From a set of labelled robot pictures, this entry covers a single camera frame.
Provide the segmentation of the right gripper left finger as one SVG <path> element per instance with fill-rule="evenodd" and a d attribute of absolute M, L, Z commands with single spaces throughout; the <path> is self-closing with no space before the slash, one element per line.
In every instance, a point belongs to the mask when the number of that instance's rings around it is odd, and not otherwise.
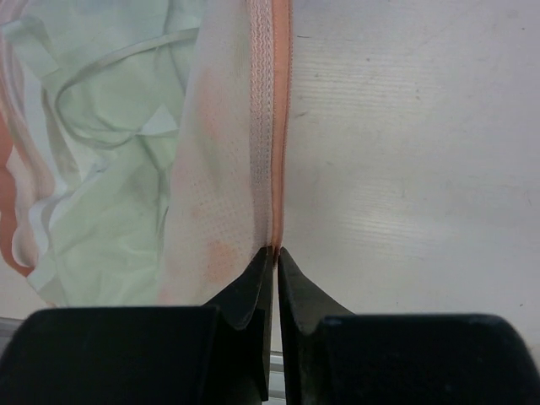
<path fill-rule="evenodd" d="M 260 404 L 273 250 L 197 306 L 41 310 L 1 358 L 4 404 Z"/>

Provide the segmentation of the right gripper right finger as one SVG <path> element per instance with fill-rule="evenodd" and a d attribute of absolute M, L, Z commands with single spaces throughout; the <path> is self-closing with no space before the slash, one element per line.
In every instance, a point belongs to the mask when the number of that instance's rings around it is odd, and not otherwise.
<path fill-rule="evenodd" d="M 278 296 L 289 404 L 536 404 L 539 373 L 489 314 L 358 315 L 281 250 Z"/>

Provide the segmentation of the floral mesh laundry bag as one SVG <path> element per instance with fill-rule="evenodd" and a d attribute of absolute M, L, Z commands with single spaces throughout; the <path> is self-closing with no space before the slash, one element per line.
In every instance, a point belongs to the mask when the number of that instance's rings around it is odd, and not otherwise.
<path fill-rule="evenodd" d="M 196 305 L 283 235 L 289 1 L 203 1 L 151 305 Z"/>

